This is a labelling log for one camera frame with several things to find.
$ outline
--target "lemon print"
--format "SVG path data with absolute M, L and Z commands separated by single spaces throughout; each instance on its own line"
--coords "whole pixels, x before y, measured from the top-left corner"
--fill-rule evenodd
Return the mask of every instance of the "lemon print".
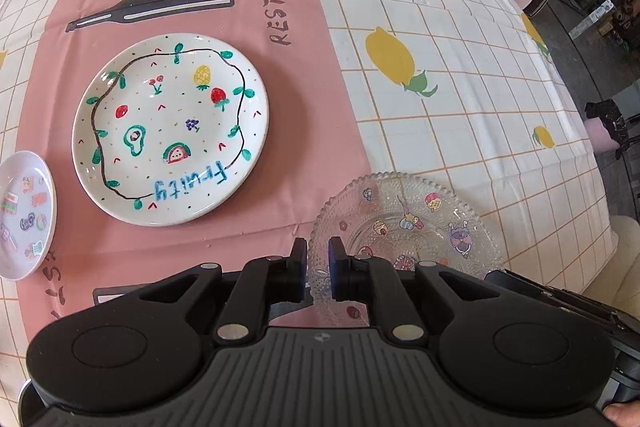
M 438 86 L 427 91 L 428 80 L 424 71 L 414 75 L 415 62 L 411 52 L 398 38 L 385 32 L 380 26 L 365 40 L 367 54 L 376 67 L 391 82 L 405 91 L 413 91 L 428 98 Z
M 546 147 L 547 149 L 552 149 L 556 145 L 549 131 L 541 125 L 533 129 L 531 137 L 538 145 L 542 145 L 542 147 Z
M 211 70 L 208 66 L 199 66 L 195 73 L 193 73 L 193 82 L 199 90 L 209 89 L 209 83 L 211 82 Z
M 529 37 L 531 37 L 533 41 L 538 45 L 538 49 L 540 50 L 540 53 L 542 53 L 546 58 L 546 60 L 550 62 L 551 55 L 549 54 L 549 49 L 546 47 L 545 41 L 542 40 L 542 37 L 538 33 L 538 30 L 535 29 L 534 25 L 531 24 L 531 20 L 529 19 L 529 17 L 527 17 L 524 13 L 520 14 L 520 18 L 524 23 L 524 27 L 527 30 Z

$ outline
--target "tablecloth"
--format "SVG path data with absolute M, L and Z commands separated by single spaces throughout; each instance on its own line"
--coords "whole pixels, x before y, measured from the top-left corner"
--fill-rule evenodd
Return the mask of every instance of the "tablecloth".
M 16 422 L 28 337 L 55 316 L 205 259 L 239 269 L 252 257 L 282 254 L 360 174 L 398 170 L 452 188 L 481 214 L 506 267 L 539 282 L 581 291 L 614 252 L 580 116 L 512 0 L 236 0 L 224 10 L 72 32 L 72 20 L 121 0 L 0 1 L 0 159 L 16 145 L 34 150 L 66 187 L 42 269 L 18 285 L 2 281 L 5 427 Z M 246 12 L 257 18 L 249 27 L 259 27 L 251 35 L 239 23 L 250 20 Z M 240 49 L 264 78 L 273 121 L 246 186 L 209 216 L 158 235 L 98 210 L 81 190 L 68 145 L 71 108 L 95 72 L 130 44 L 171 31 Z M 267 208 L 286 219 L 261 219 Z M 203 233 L 212 224 L 222 228 Z M 76 242 L 74 226 L 82 228 Z M 117 230 L 128 234 L 126 244 Z

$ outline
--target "glass plate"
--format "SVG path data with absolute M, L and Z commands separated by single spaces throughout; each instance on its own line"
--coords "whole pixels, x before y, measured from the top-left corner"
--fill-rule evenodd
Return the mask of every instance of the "glass plate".
M 401 270 L 436 261 L 483 279 L 504 261 L 478 214 L 450 190 L 401 172 L 363 176 L 325 203 L 309 241 L 311 295 L 333 325 L 367 324 L 364 305 L 332 300 L 327 245 L 335 235 L 348 255 L 384 257 Z

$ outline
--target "small white plate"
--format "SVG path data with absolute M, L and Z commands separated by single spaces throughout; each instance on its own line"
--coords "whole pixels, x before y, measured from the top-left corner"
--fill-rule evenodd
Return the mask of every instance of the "small white plate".
M 44 160 L 18 151 L 0 164 L 0 277 L 17 281 L 46 257 L 56 228 L 56 188 Z
M 253 169 L 269 121 L 254 66 L 217 39 L 175 33 L 138 42 L 85 91 L 72 151 L 86 193 L 148 227 L 195 219 Z

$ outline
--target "pink placemat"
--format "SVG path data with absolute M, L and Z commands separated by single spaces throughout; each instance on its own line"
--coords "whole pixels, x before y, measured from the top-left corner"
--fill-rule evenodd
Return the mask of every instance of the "pink placemat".
M 286 255 L 324 202 L 370 171 L 319 0 L 235 0 L 224 9 L 65 32 L 71 20 L 119 1 L 59 0 L 31 73 L 17 150 L 49 164 L 58 225 L 42 269 L 18 284 L 29 338 L 54 316 L 91 306 L 94 289 L 148 283 L 205 261 L 231 271 L 255 257 Z M 273 21 L 288 31 L 274 30 Z M 113 219 L 84 193 L 71 130 L 97 71 L 128 46 L 169 32 L 212 36 L 242 51 L 265 83 L 270 126 L 254 171 L 226 203 L 196 221 L 148 229 Z

